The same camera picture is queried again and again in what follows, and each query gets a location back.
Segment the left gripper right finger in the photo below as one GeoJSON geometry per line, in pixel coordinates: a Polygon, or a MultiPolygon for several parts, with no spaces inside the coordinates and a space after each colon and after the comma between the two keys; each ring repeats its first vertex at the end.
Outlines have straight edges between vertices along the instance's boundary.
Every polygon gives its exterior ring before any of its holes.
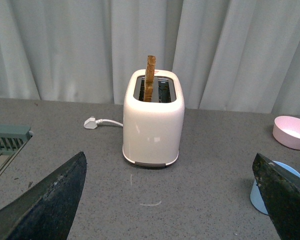
{"type": "Polygon", "coordinates": [[[280,239],[300,240],[300,177],[260,153],[252,170],[280,239]]]}

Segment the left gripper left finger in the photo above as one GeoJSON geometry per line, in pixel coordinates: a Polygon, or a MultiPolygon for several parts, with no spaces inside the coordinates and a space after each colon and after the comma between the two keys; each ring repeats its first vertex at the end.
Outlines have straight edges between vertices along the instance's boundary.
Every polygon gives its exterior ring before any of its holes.
{"type": "Polygon", "coordinates": [[[86,173],[86,156],[79,152],[0,209],[0,240],[67,239],[86,173]]]}

